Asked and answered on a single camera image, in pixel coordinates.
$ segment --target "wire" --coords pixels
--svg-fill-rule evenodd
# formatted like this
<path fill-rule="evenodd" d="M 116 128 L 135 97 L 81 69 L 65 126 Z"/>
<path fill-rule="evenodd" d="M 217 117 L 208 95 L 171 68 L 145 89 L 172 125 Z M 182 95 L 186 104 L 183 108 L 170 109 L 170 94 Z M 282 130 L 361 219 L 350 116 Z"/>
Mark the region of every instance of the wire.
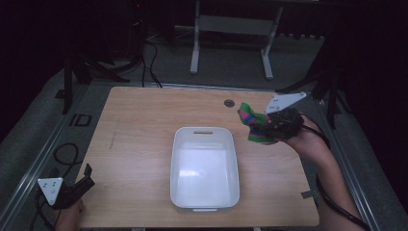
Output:
<path fill-rule="evenodd" d="M 317 125 L 317 127 L 319 128 L 320 132 L 302 125 L 302 128 L 305 128 L 309 131 L 312 131 L 314 134 L 316 134 L 317 136 L 319 136 L 320 138 L 322 138 L 324 140 L 324 142 L 326 143 L 327 147 L 330 148 L 330 143 L 329 143 L 329 139 L 326 138 L 326 136 L 324 135 L 324 133 L 322 132 L 321 128 L 319 127 L 319 125 L 313 121 L 310 117 L 308 117 L 305 114 L 301 114 L 303 116 L 306 116 L 308 119 L 310 119 L 313 123 L 315 123 Z M 326 204 L 332 209 L 334 210 L 336 213 L 338 213 L 339 215 L 347 218 L 348 220 L 350 220 L 351 222 L 359 225 L 360 227 L 362 227 L 364 230 L 370 230 L 369 226 L 367 224 L 365 224 L 362 220 L 360 220 L 359 218 L 356 218 L 355 216 L 353 216 L 351 213 L 349 213 L 347 210 L 343 209 L 342 207 L 340 207 L 336 202 L 334 202 L 332 199 L 330 199 L 330 197 L 327 195 L 326 191 L 324 190 L 323 186 L 321 185 L 321 182 L 319 180 L 319 177 L 316 176 L 316 185 L 318 187 L 318 190 L 321 194 L 321 197 L 323 198 L 323 200 L 326 202 Z"/>
<path fill-rule="evenodd" d="M 144 76 L 145 76 L 146 70 L 148 70 L 149 73 L 150 73 L 150 76 L 153 79 L 153 81 L 156 83 L 156 86 L 158 88 L 162 88 L 163 87 L 162 84 L 160 83 L 160 81 L 157 78 L 156 74 L 154 74 L 154 72 L 153 72 L 153 64 L 154 64 L 154 61 L 156 60 L 156 57 L 157 57 L 158 48 L 157 48 L 157 46 L 155 44 L 153 44 L 150 41 L 146 41 L 146 43 L 153 46 L 155 51 L 154 51 L 154 55 L 153 55 L 152 61 L 150 62 L 149 67 L 147 67 L 147 65 L 146 65 L 146 60 L 145 60 L 144 56 L 141 56 L 141 63 L 143 64 L 143 73 L 141 74 L 141 86 L 144 88 Z"/>
<path fill-rule="evenodd" d="M 65 147 L 65 146 L 69 146 L 69 145 L 70 145 L 70 146 L 73 146 L 73 147 L 75 148 L 75 157 L 74 157 L 74 159 L 73 159 L 72 162 L 67 163 L 67 162 L 62 161 L 62 160 L 58 157 L 58 151 L 60 151 L 61 148 Z M 63 178 L 65 178 L 65 177 L 67 176 L 67 174 L 72 170 L 72 168 L 73 168 L 74 166 L 79 165 L 79 164 L 82 163 L 82 161 L 79 161 L 79 162 L 77 161 L 77 160 L 78 160 L 78 155 L 79 155 L 78 146 L 77 146 L 75 143 L 72 143 L 72 142 L 67 142 L 67 143 L 64 143 L 64 144 L 60 145 L 59 147 L 57 147 L 57 148 L 55 149 L 55 151 L 54 151 L 53 154 L 54 154 L 54 159 L 55 159 L 56 162 L 58 162 L 59 164 L 61 164 L 61 165 L 63 165 L 63 166 L 68 166 L 68 169 L 65 171 L 65 173 L 64 173 L 64 175 L 63 175 Z"/>
<path fill-rule="evenodd" d="M 359 225 L 364 230 L 370 230 L 369 226 L 365 224 L 362 220 L 360 220 L 359 218 L 356 218 L 351 213 L 349 213 L 347 210 L 343 209 L 338 204 L 336 204 L 336 202 L 334 202 L 332 199 L 330 199 L 330 197 L 327 195 L 326 191 L 324 190 L 323 186 L 321 185 L 321 182 L 318 176 L 316 176 L 316 185 L 318 186 L 321 197 L 332 210 L 342 215 L 343 217 L 347 218 L 351 222 Z"/>

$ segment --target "colorful object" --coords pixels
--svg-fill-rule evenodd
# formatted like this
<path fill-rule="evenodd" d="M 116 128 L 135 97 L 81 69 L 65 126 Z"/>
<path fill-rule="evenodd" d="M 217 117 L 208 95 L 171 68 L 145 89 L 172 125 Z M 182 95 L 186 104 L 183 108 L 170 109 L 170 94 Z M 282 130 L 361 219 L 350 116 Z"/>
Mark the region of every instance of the colorful object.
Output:
<path fill-rule="evenodd" d="M 269 117 L 265 114 L 255 113 L 248 104 L 242 103 L 238 110 L 241 122 L 249 127 L 249 141 L 260 142 L 264 144 L 273 144 L 278 140 L 266 136 L 262 131 L 256 129 L 268 124 Z"/>

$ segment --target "wooden table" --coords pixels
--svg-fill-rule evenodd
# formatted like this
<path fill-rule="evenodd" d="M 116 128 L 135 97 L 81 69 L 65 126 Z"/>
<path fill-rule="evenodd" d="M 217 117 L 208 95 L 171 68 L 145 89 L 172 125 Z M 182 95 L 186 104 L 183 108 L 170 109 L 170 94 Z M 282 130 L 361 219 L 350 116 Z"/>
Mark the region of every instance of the wooden table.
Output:
<path fill-rule="evenodd" d="M 83 197 L 81 227 L 267 227 L 319 223 L 297 154 L 282 142 L 247 140 L 237 110 L 246 102 L 262 112 L 273 92 L 113 88 L 84 164 L 96 185 Z M 232 99 L 228 108 L 224 100 Z M 236 146 L 241 197 L 226 211 L 180 211 L 170 200 L 174 134 L 187 126 L 224 127 Z"/>

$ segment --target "metal frame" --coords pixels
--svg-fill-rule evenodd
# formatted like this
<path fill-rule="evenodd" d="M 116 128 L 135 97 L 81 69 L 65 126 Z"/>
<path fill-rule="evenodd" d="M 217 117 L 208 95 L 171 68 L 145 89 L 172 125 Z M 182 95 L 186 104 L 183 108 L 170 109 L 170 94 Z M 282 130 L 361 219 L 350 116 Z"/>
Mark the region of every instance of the metal frame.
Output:
<path fill-rule="evenodd" d="M 272 68 L 270 66 L 269 53 L 276 35 L 279 20 L 281 18 L 283 7 L 278 9 L 274 20 L 248 19 L 238 17 L 223 17 L 200 14 L 200 1 L 195 1 L 195 25 L 194 25 L 194 47 L 191 56 L 190 73 L 198 72 L 198 61 L 200 55 L 199 34 L 200 31 L 224 32 L 233 34 L 247 34 L 268 36 L 268 43 L 261 49 L 261 58 L 264 65 L 265 76 L 267 79 L 273 78 Z"/>

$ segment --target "white plastic bin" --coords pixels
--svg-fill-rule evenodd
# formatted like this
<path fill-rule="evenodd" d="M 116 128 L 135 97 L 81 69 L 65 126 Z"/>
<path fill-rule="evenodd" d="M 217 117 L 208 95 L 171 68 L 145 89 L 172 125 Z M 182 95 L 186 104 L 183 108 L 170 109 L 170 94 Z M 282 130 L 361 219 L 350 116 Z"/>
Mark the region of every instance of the white plastic bin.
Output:
<path fill-rule="evenodd" d="M 237 156 L 232 134 L 220 127 L 183 127 L 174 138 L 171 201 L 194 212 L 212 212 L 240 199 Z"/>

